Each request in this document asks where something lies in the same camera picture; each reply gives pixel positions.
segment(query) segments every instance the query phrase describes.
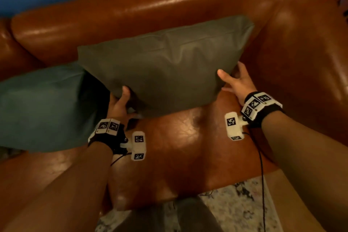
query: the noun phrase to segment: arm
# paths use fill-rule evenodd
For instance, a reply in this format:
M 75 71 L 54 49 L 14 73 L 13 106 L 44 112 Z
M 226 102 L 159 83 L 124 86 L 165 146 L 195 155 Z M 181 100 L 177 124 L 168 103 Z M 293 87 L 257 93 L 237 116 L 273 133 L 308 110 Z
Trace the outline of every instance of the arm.
M 238 63 L 238 78 L 222 70 L 241 105 L 256 88 Z M 274 156 L 308 209 L 328 231 L 346 230 L 348 220 L 348 147 L 292 120 L 280 111 L 262 121 L 262 130 Z
M 107 117 L 127 123 L 125 105 L 130 97 L 126 87 L 117 102 L 110 95 Z M 76 232 L 94 231 L 107 185 L 111 149 L 92 143 L 77 161 L 6 227 L 4 232 Z

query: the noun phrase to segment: wire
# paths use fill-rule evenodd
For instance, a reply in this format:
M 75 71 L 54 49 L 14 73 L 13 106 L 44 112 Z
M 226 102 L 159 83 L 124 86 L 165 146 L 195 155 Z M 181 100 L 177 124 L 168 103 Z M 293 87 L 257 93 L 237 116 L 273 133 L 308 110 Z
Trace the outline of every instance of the wire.
M 256 140 L 254 139 L 254 137 L 247 133 L 247 132 L 243 132 L 243 134 L 246 134 L 248 135 L 251 140 L 255 143 L 256 145 L 256 148 L 259 152 L 259 157 L 260 157 L 260 164 L 261 164 L 261 182 L 262 182 L 262 212 L 263 212 L 263 231 L 266 232 L 266 208 L 264 206 L 264 178 L 263 178 L 263 163 L 262 163 L 262 156 L 261 156 L 261 152 L 260 152 L 260 149 L 259 149 L 259 146 L 257 145 L 256 143 Z
M 112 166 L 116 161 L 118 161 L 120 158 L 127 156 L 127 155 L 132 155 L 131 152 L 128 152 L 127 154 L 123 154 L 122 156 L 118 157 L 116 160 L 113 161 L 113 163 L 110 164 L 110 166 Z

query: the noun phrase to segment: brown leather couch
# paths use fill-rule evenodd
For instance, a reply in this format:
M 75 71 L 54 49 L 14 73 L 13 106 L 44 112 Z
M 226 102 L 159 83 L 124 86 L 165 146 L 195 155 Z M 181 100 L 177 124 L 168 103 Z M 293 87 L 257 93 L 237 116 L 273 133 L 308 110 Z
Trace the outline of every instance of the brown leather couch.
M 241 61 L 258 89 L 282 102 L 290 117 L 347 145 L 348 29 L 334 0 L 74 0 L 51 5 L 1 21 L 0 76 L 76 61 L 79 45 L 236 14 L 255 23 Z M 146 133 L 146 159 L 134 163 L 125 157 L 112 167 L 113 206 L 141 207 L 260 175 L 250 138 L 232 142 L 226 135 L 224 114 L 239 110 L 235 96 L 222 92 L 208 106 L 141 121 L 137 130 Z M 75 158 L 69 152 L 76 150 L 53 153 L 60 159 L 48 168 L 61 173 Z M 1 202 L 16 201 L 23 182 L 29 188 L 22 201 L 29 200 L 53 179 L 50 171 L 37 167 L 40 156 L 30 156 L 0 164 L 0 180 L 6 184 L 0 185 Z M 263 160 L 265 172 L 276 169 Z M 17 179 L 5 182 L 4 171 Z M 31 183 L 43 179 L 49 181 L 40 187 Z

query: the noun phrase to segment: rug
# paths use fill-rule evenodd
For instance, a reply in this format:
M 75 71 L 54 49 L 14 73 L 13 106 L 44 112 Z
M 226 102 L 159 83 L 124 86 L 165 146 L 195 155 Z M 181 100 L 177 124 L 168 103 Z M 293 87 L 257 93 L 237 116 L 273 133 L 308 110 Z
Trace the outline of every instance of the rug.
M 225 232 L 262 232 L 261 177 L 200 195 Z M 265 182 L 266 231 L 283 232 Z M 172 202 L 165 203 L 166 232 L 180 232 Z M 130 211 L 112 210 L 98 221 L 95 232 L 112 232 Z

